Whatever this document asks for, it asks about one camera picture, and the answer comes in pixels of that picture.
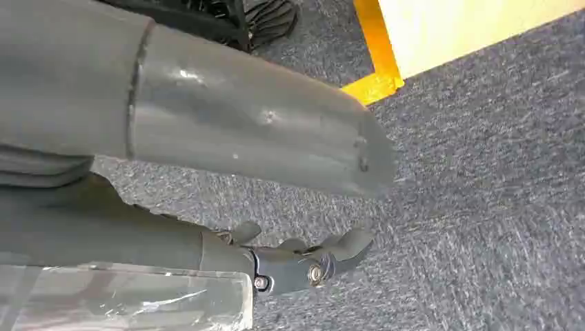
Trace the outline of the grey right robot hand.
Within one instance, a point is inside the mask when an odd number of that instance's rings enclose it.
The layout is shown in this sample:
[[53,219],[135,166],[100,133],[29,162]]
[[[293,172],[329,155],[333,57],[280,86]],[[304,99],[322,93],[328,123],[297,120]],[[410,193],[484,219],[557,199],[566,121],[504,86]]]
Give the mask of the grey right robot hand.
[[125,203],[97,155],[376,197],[392,149],[358,100],[302,74],[98,1],[1,2],[1,255],[265,277],[296,292],[355,269],[363,230],[249,246]]

